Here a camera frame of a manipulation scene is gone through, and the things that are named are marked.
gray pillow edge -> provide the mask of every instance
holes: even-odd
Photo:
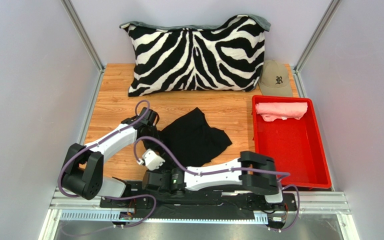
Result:
[[[269,32],[269,30],[271,29],[271,24],[264,17],[253,15],[253,14],[238,14],[236,16],[248,16],[248,17],[252,18],[266,32]],[[150,24],[147,24],[147,23],[144,23],[141,21],[129,21],[129,22],[126,22],[126,23],[119,25],[119,28],[125,29],[129,25],[134,25],[134,26],[141,26],[141,27],[146,27],[146,28],[156,29],[156,30],[163,30],[163,31],[183,29],[183,28],[214,30],[214,29],[217,29],[217,28],[223,26],[223,24],[221,24],[221,25],[185,25],[185,26],[169,26],[169,27],[167,27],[167,26],[150,25]]]

floor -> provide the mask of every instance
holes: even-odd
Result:
[[[122,120],[135,115],[138,101],[150,101],[150,107],[160,116],[157,125],[162,130],[177,118],[198,107],[205,113],[211,127],[224,130],[232,141],[221,155],[208,165],[221,164],[239,156],[241,151],[254,151],[252,96],[261,95],[259,86],[250,92],[242,91],[177,91],[161,92],[140,97],[128,97],[133,81],[134,64],[108,64],[97,96],[86,143],[95,141],[117,127]],[[289,81],[293,96],[299,97],[289,65]],[[145,149],[138,145],[138,154]],[[114,155],[104,166],[104,175],[123,180],[141,180],[146,167],[136,163],[133,146]]]

zebra print pillow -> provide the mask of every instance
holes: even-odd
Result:
[[[134,47],[134,80],[129,97],[183,90],[234,90],[256,87],[265,56],[264,32],[270,23],[236,15],[221,26],[160,27],[128,22]]]

beige baseball cap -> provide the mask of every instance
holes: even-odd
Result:
[[[288,70],[284,64],[275,60],[267,60],[258,80],[261,94],[269,96],[292,97]]]

cable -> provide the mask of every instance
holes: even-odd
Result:
[[[144,198],[144,197],[150,197],[150,198],[153,199],[152,209],[150,210],[150,212],[144,218],[140,219],[138,222],[135,222],[135,223],[130,224],[130,225],[124,225],[124,228],[131,228],[131,227],[134,227],[134,226],[137,226],[137,225],[141,224],[143,221],[148,219],[154,213],[155,208],[157,207],[157,199],[154,196],[150,195],[150,194],[141,194],[141,195],[127,196],[127,197],[106,197],[106,198],[107,199],[111,199],[111,200],[116,200],[116,201],[124,201],[124,200]]]
[[[95,231],[92,231],[92,232],[88,232],[88,233],[84,233],[84,234],[70,234],[70,233],[65,232],[63,230],[63,228],[60,228],[60,231],[64,235],[66,235],[66,236],[73,237],[73,238],[79,238],[79,237],[85,237],[85,236],[97,234],[99,232],[102,232],[102,231],[105,231],[105,230],[109,230],[109,229],[113,229],[115,227],[118,227],[118,228],[131,228],[131,227],[135,227],[135,226],[143,223],[146,219],[148,219],[154,213],[155,208],[157,207],[157,199],[154,196],[150,195],[150,194],[141,194],[141,195],[128,196],[128,197],[109,197],[109,196],[106,197],[107,199],[115,200],[115,201],[124,201],[124,200],[137,199],[137,198],[145,198],[145,197],[150,197],[150,198],[153,199],[152,209],[150,210],[150,212],[144,218],[140,219],[139,221],[137,221],[135,223],[132,223],[132,224],[129,224],[129,225],[111,225],[111,226],[103,227],[101,229],[98,229],[98,230],[95,230]]]
[[[255,169],[255,168],[251,168],[251,167],[232,167],[230,169],[222,169],[222,170],[216,170],[216,171],[207,171],[207,172],[193,172],[191,170],[188,170],[186,167],[184,167],[180,162],[179,160],[177,160],[177,158],[174,156],[174,154],[172,153],[172,151],[170,151],[170,149],[164,144],[162,143],[160,140],[154,138],[154,137],[151,137],[151,136],[142,136],[142,137],[139,137],[133,144],[133,152],[134,152],[134,157],[136,158],[137,161],[139,161],[139,156],[137,154],[137,144],[142,141],[142,140],[149,140],[149,141],[152,141],[156,144],[158,144],[160,147],[162,147],[166,152],[167,154],[171,157],[171,159],[173,159],[173,161],[176,163],[176,165],[181,169],[183,170],[184,172],[188,173],[188,174],[192,174],[194,176],[206,176],[206,175],[213,175],[213,174],[222,174],[222,173],[227,173],[227,172],[233,172],[233,171],[251,171],[251,172],[255,172],[255,173],[260,173],[260,174],[270,174],[270,175],[281,175],[280,178],[278,178],[278,182],[285,178],[285,177],[288,177],[290,175],[289,172],[282,172],[282,171],[269,171],[269,170],[262,170],[262,169]]]
[[[285,187],[283,187],[282,190],[285,190],[285,189],[291,188],[291,187],[294,188],[295,192],[297,193],[297,201],[296,201],[297,202],[297,213],[295,214],[294,219],[292,220],[291,224],[289,226],[287,226],[287,227],[284,227],[282,229],[279,229],[279,228],[268,228],[268,230],[272,230],[274,232],[280,233],[281,231],[286,231],[286,230],[292,228],[294,226],[294,224],[296,224],[296,221],[299,218],[299,211],[300,211],[300,193],[299,193],[299,189],[297,188],[296,185],[289,184],[289,185],[286,185]]]
[[[285,214],[282,216],[284,220],[287,220],[288,218],[288,205],[285,203]]]
[[[67,193],[63,187],[62,187],[62,177],[64,176],[64,172],[65,170],[68,168],[68,166],[78,157],[80,156],[81,154],[83,154],[84,152],[94,148],[94,147],[97,147],[98,145],[100,144],[103,144],[104,142],[106,142],[107,140],[109,140],[110,138],[112,138],[113,136],[115,136],[116,134],[128,129],[128,128],[131,128],[133,127],[134,125],[136,125],[137,123],[139,123],[144,117],[145,115],[148,113],[149,109],[151,108],[151,103],[148,101],[148,100],[141,100],[139,101],[137,104],[136,104],[136,107],[134,109],[134,112],[136,113],[136,116],[137,116],[137,109],[139,107],[139,105],[141,103],[147,103],[147,109],[144,111],[143,115],[142,116],[139,116],[139,118],[137,118],[134,122],[132,122],[131,124],[119,129],[118,131],[114,131],[112,132],[111,134],[109,134],[108,136],[106,136],[105,138],[103,138],[101,141],[99,141],[98,143],[95,143],[95,144],[92,144],[90,146],[87,146],[85,147],[84,149],[82,149],[81,151],[77,152],[74,156],[72,156],[67,162],[66,164],[62,167],[62,170],[60,171],[60,174],[59,174],[59,177],[57,178],[57,186],[59,187],[59,190],[60,192],[67,196],[67,197],[70,197],[70,198],[78,198],[79,196],[76,195],[76,194],[69,194]]]
[[[72,237],[72,238],[79,238],[79,237],[85,237],[85,236],[97,234],[99,232],[102,232],[102,231],[105,231],[105,230],[109,230],[109,229],[113,229],[113,228],[114,228],[114,226],[111,225],[111,226],[103,227],[101,229],[97,229],[96,231],[91,231],[91,232],[87,232],[87,233],[83,233],[83,234],[70,234],[70,233],[67,233],[67,232],[64,231],[63,227],[60,228],[60,231],[64,235],[66,235],[66,236],[69,236],[69,237]]]

